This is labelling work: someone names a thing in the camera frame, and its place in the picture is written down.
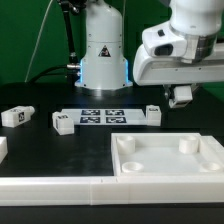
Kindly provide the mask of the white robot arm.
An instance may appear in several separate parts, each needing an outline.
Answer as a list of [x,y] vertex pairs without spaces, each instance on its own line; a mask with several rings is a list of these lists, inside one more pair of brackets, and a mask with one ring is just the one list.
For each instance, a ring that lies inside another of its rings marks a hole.
[[104,0],[88,0],[86,53],[76,85],[96,94],[132,84],[184,85],[224,81],[224,43],[217,42],[224,0],[166,0],[168,21],[142,32],[128,78],[121,14]]

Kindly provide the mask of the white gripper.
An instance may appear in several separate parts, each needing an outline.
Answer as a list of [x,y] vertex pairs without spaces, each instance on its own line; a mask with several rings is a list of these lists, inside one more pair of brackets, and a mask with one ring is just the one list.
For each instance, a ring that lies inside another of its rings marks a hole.
[[224,43],[216,44],[209,57],[194,64],[174,58],[152,58],[141,45],[134,60],[133,78],[139,86],[164,85],[167,100],[174,99],[172,84],[192,84],[191,92],[195,95],[201,87],[199,83],[224,82]]

